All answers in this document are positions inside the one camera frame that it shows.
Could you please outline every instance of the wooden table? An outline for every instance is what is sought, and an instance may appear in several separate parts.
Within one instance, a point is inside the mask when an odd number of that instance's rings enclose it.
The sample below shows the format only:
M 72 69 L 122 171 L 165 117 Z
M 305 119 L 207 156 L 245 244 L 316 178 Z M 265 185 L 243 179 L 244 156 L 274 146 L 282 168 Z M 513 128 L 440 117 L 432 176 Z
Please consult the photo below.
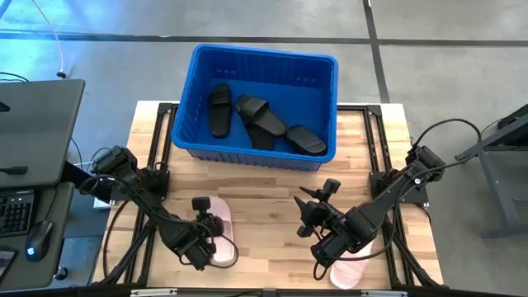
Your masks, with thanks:
M 130 130 L 128 148 L 144 167 L 149 155 L 158 101 L 139 101 Z M 381 105 L 390 157 L 395 168 L 402 168 L 409 148 L 409 134 L 403 106 Z M 167 121 L 163 123 L 161 139 Z M 379 145 L 377 126 L 372 120 L 375 142 Z M 327 178 L 336 178 L 342 185 L 331 202 L 346 211 L 353 205 L 372 199 L 368 174 L 371 171 L 366 145 L 363 116 L 357 111 L 339 112 L 337 117 L 337 152 L 328 164 L 316 172 L 254 167 L 200 161 L 183 149 L 171 148 L 169 167 L 171 185 L 165 207 L 182 218 L 194 219 L 191 198 L 219 196 L 225 199 L 232 212 L 234 241 L 240 249 L 238 263 L 228 269 L 207 267 L 196 271 L 182 266 L 157 235 L 153 249 L 149 286 L 217 287 L 282 289 L 332 289 L 328 275 L 321 281 L 312 277 L 314 258 L 309 246 L 316 238 L 299 238 L 300 214 L 293 195 L 307 199 L 299 186 L 320 188 Z M 161 145 L 158 156 L 161 156 Z M 111 210 L 110 218 L 117 207 Z M 108 248 L 108 266 L 111 269 L 130 245 L 137 207 L 129 203 L 115 223 Z M 409 249 L 437 282 L 442 283 L 436 257 L 431 226 L 426 215 L 415 205 L 402 205 L 403 223 Z M 372 251 L 383 247 L 379 235 Z M 139 251 L 134 280 L 142 263 L 143 249 Z M 399 252 L 395 253 L 398 275 L 403 280 Z M 97 261 L 94 279 L 102 279 L 102 256 Z M 388 289 L 390 287 L 384 254 L 370 260 L 357 289 Z

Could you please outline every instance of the blue plastic bin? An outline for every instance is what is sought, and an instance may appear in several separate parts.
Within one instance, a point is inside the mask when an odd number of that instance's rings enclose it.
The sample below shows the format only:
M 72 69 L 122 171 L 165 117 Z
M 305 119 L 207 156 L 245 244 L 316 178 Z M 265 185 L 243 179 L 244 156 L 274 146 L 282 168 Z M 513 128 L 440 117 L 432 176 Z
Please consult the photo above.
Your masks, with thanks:
M 336 154 L 337 61 L 324 54 L 306 54 L 227 45 L 198 45 L 191 64 L 172 141 L 198 159 L 318 170 Z M 229 135 L 214 138 L 209 129 L 209 92 L 227 83 L 231 88 L 233 114 Z M 284 139 L 275 140 L 275 150 L 252 148 L 234 103 L 242 94 L 270 102 L 270 109 L 288 126 L 305 125 L 328 148 L 324 156 L 296 153 Z

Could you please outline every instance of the keyboard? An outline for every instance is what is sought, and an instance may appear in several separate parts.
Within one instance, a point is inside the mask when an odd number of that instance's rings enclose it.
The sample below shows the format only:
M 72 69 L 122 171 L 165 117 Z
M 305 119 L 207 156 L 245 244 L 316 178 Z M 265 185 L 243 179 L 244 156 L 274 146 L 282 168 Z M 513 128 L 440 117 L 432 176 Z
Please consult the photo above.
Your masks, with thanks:
M 34 200 L 33 190 L 0 191 L 0 238 L 29 232 Z

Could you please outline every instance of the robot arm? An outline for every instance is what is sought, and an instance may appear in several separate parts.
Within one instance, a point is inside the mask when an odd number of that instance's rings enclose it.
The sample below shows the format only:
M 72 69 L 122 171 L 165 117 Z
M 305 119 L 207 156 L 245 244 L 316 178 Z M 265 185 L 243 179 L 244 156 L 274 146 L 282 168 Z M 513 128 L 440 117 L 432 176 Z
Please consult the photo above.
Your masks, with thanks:
M 178 257 L 186 256 L 196 270 L 204 270 L 216 252 L 213 237 L 224 232 L 222 220 L 207 213 L 209 197 L 192 200 L 193 210 L 198 210 L 196 220 L 181 219 L 170 214 L 161 202 L 167 193 L 170 172 L 166 165 L 156 168 L 137 168 L 136 157 L 119 146 L 100 156 L 93 163 L 92 173 L 80 187 L 89 194 L 99 186 L 116 186 L 113 200 L 132 200 L 157 226 L 163 244 Z
M 339 189 L 339 181 L 328 179 L 323 189 L 316 191 L 300 187 L 319 202 L 305 203 L 294 197 L 303 221 L 297 234 L 300 237 L 311 236 L 318 226 L 330 231 L 310 248 L 319 265 L 329 268 L 345 251 L 359 252 L 376 237 L 385 215 L 408 193 L 440 180 L 443 170 L 434 168 L 446 165 L 425 146 L 411 149 L 406 163 L 401 171 L 386 173 L 383 190 L 373 201 L 352 207 L 345 214 L 328 203 L 330 196 Z

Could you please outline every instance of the computer mouse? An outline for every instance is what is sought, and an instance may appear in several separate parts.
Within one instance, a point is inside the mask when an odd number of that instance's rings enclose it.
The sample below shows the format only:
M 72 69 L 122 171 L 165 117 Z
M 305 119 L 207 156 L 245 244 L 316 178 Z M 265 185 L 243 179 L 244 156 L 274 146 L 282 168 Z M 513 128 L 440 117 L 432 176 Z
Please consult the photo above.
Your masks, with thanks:
M 26 258 L 37 262 L 42 260 L 50 247 L 51 228 L 53 223 L 43 220 L 37 222 L 26 238 Z

